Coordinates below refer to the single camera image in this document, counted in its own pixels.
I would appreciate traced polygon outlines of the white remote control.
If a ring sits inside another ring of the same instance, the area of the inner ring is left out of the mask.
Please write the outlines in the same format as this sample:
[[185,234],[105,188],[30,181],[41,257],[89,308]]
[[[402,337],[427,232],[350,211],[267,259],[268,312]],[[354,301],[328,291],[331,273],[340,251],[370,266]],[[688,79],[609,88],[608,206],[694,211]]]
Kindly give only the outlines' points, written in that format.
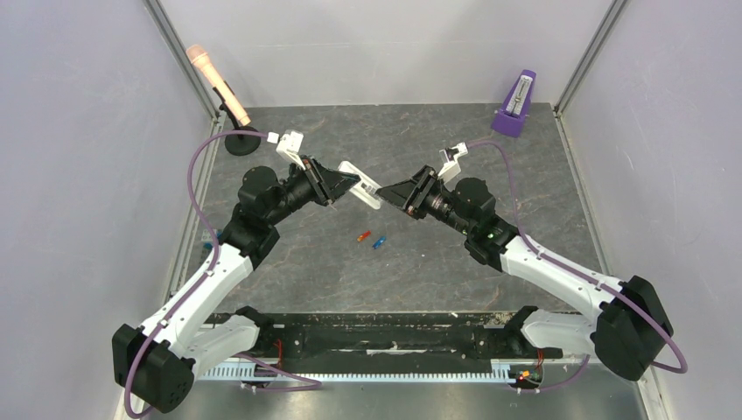
[[382,188],[379,183],[349,161],[342,161],[339,164],[338,170],[357,175],[360,178],[360,181],[350,189],[350,192],[356,198],[374,210],[381,208],[382,199],[377,194]]

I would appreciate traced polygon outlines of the red orange battery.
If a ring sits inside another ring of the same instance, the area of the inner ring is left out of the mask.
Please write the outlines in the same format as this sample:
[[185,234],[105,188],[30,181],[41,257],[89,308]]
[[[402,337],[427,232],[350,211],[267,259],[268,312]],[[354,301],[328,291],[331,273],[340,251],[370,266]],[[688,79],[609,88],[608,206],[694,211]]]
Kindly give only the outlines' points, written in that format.
[[370,235],[371,235],[371,231],[366,231],[366,232],[360,234],[357,237],[356,241],[357,242],[362,242],[362,241],[366,240]]

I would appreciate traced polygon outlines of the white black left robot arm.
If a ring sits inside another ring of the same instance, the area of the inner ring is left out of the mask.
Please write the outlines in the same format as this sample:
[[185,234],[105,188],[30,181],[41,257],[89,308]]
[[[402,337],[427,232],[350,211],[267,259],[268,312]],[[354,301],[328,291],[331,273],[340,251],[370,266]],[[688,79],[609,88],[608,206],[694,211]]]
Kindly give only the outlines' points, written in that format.
[[280,221],[310,203],[327,207],[360,182],[358,174],[307,156],[290,164],[285,179],[267,166],[245,172],[232,217],[204,263],[158,311],[113,334],[115,382],[127,399],[136,396],[147,405],[129,417],[171,412],[209,369],[242,352],[259,358],[272,351],[274,333],[246,315],[233,315],[210,332],[200,328],[275,247]]

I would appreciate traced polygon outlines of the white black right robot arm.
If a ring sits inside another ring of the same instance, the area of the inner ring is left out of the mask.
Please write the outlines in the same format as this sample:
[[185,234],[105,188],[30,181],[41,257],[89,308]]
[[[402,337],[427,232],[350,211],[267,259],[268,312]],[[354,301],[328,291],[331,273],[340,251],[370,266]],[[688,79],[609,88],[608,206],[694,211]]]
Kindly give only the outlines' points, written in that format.
[[476,262],[530,282],[575,309],[573,314],[520,311],[505,334],[507,350],[517,357],[537,348],[586,354],[636,382],[674,333],[647,279],[620,280],[550,253],[497,215],[496,199],[482,179],[463,178],[448,189],[436,171],[425,166],[377,194],[416,220],[431,216],[460,232]]

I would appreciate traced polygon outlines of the blue battery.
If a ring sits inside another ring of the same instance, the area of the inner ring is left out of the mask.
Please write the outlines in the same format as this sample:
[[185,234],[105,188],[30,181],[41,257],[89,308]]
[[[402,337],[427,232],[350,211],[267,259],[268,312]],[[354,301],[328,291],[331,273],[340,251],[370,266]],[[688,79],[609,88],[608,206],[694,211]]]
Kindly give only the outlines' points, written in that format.
[[387,238],[385,236],[381,236],[378,240],[374,242],[374,244],[372,245],[372,248],[378,249],[386,240]]

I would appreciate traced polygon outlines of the black microphone stand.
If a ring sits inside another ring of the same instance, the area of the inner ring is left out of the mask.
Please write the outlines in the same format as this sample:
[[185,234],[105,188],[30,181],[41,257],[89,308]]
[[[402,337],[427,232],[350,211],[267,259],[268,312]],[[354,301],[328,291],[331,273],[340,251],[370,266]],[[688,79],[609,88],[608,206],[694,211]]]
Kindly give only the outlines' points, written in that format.
[[[227,117],[229,118],[230,122],[233,124],[234,130],[246,130],[246,131],[256,132],[256,129],[254,129],[253,127],[240,126],[234,113],[228,107],[227,102],[224,99],[223,95],[219,92],[219,90],[216,87],[213,88],[213,91],[219,96],[220,101],[221,101],[219,110],[224,111],[227,114]],[[244,134],[228,135],[226,136],[224,140],[224,145],[225,145],[227,152],[237,157],[247,156],[255,152],[259,148],[260,143],[261,143],[261,138],[259,136],[248,136]]]

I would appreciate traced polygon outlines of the purple metronome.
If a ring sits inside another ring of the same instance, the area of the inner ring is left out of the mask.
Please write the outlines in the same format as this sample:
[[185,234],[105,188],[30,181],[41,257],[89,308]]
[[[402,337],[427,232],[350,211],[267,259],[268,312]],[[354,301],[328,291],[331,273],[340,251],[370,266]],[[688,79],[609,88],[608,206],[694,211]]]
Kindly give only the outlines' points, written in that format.
[[521,71],[506,99],[494,114],[492,130],[512,138],[521,135],[529,113],[536,76],[534,71]]

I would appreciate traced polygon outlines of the pink microphone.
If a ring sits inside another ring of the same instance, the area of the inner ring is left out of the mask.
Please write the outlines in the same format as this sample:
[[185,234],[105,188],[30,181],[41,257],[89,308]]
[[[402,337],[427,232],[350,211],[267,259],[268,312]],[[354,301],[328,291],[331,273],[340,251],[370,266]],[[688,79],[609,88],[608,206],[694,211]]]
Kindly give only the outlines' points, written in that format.
[[192,45],[186,49],[186,55],[191,64],[200,70],[206,80],[216,89],[216,92],[221,95],[227,109],[237,121],[237,126],[244,127],[250,125],[251,119],[248,112],[217,71],[207,51],[201,45]]

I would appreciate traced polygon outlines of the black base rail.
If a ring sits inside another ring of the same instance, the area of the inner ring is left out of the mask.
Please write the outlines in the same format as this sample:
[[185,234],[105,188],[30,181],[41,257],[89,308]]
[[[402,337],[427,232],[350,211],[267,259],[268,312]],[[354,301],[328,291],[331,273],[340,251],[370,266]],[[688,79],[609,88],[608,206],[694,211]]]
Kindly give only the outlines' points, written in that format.
[[516,326],[521,314],[492,312],[259,312],[236,310],[260,329],[250,354],[278,358],[294,374],[474,374],[492,360],[525,363],[563,351],[539,350]]

